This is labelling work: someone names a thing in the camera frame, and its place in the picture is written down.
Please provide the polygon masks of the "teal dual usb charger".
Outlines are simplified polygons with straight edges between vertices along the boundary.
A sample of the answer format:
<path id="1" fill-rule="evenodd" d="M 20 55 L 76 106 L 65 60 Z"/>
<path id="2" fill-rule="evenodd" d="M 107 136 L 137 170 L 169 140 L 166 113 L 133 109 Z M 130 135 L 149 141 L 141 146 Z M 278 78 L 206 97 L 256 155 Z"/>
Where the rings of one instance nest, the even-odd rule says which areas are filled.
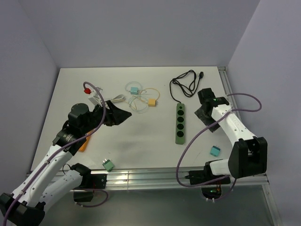
<path id="1" fill-rule="evenodd" d="M 214 157 L 218 157 L 220 152 L 221 152 L 221 149 L 217 146 L 212 146 L 212 148 L 210 150 L 210 154 Z"/>

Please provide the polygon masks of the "yellow charger plug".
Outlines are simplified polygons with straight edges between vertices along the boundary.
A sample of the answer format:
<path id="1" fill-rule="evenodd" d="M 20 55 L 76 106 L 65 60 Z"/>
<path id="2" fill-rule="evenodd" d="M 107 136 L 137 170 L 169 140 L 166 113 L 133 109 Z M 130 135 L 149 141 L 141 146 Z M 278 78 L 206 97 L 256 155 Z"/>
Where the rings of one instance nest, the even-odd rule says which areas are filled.
<path id="1" fill-rule="evenodd" d="M 156 107 L 158 105 L 158 101 L 154 98 L 148 99 L 148 107 Z"/>

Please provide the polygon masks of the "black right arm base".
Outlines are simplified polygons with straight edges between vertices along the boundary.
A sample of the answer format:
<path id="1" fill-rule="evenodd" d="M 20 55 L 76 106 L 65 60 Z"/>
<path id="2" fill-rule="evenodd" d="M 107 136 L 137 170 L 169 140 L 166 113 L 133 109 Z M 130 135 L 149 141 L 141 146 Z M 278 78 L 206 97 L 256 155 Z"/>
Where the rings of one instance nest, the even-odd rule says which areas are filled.
<path id="1" fill-rule="evenodd" d="M 215 201 L 222 195 L 222 185 L 229 185 L 231 183 L 229 177 L 222 177 L 223 175 L 213 175 L 209 170 L 191 170 L 188 172 L 188 175 L 185 176 L 185 179 L 190 181 L 190 185 L 196 185 L 213 179 L 219 179 L 218 181 L 207 184 L 211 186 L 201 188 L 202 194 L 206 199 Z"/>

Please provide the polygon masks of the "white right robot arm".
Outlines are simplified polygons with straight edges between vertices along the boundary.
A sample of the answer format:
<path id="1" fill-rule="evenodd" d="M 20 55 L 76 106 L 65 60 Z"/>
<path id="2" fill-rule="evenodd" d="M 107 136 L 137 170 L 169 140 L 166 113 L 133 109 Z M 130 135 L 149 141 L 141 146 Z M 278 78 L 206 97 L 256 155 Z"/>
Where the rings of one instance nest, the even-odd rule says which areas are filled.
<path id="1" fill-rule="evenodd" d="M 202 170 L 190 171 L 191 186 L 215 184 L 220 179 L 234 179 L 263 174 L 267 170 L 268 143 L 257 137 L 236 116 L 237 111 L 227 98 L 216 97 L 211 88 L 198 92 L 201 107 L 195 115 L 215 132 L 221 128 L 227 135 L 232 150 L 229 158 L 206 162 Z"/>

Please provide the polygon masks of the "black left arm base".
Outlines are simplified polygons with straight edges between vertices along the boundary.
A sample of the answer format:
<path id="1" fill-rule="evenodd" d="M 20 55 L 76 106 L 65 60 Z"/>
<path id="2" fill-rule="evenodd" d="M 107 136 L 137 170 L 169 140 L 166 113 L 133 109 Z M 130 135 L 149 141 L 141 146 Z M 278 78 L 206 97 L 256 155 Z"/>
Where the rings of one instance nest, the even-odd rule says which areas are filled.
<path id="1" fill-rule="evenodd" d="M 73 200 L 75 205 L 83 208 L 95 208 L 105 204 L 109 199 L 109 193 L 105 191 L 107 174 L 91 174 L 83 178 L 82 183 L 74 189 Z M 97 204 L 86 204 L 91 202 L 95 193 L 101 192 L 105 195 L 103 201 Z"/>

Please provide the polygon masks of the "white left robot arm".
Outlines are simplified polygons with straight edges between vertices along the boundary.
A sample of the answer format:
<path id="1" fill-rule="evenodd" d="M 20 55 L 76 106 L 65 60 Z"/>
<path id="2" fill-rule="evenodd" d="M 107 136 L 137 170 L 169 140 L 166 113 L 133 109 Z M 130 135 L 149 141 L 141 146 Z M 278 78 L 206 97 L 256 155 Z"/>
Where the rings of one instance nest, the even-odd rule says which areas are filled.
<path id="1" fill-rule="evenodd" d="M 76 187 L 90 186 L 91 170 L 80 163 L 73 165 L 70 172 L 55 183 L 51 180 L 83 146 L 87 137 L 102 125 L 119 125 L 131 116 L 111 101 L 96 104 L 93 111 L 84 103 L 75 104 L 36 169 L 12 193 L 0 196 L 3 225 L 11 221 L 17 226 L 38 226 L 48 209 L 65 193 Z"/>

